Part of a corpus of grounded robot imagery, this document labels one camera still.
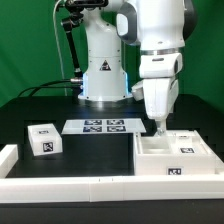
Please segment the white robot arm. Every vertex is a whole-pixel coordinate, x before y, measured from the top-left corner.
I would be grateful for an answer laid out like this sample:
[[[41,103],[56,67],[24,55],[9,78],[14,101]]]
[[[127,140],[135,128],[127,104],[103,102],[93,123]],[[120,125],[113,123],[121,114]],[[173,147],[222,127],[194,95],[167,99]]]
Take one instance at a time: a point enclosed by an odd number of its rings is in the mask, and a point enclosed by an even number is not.
[[[145,103],[147,116],[157,133],[166,132],[166,119],[178,96],[176,75],[182,70],[180,49],[196,26],[192,0],[108,0],[116,24],[107,24],[101,10],[84,11],[88,67],[83,75],[81,100],[95,104],[135,98]],[[141,81],[127,84],[122,68],[121,45],[140,48]]]

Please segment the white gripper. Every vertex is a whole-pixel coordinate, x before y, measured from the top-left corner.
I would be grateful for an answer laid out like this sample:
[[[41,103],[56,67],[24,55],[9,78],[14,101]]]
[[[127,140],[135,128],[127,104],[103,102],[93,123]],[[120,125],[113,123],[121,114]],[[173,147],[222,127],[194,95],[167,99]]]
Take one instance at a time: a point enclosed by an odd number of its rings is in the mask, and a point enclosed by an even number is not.
[[[156,120],[157,134],[166,132],[168,114],[179,93],[176,75],[182,70],[182,54],[143,55],[139,68],[143,79],[146,114]]]

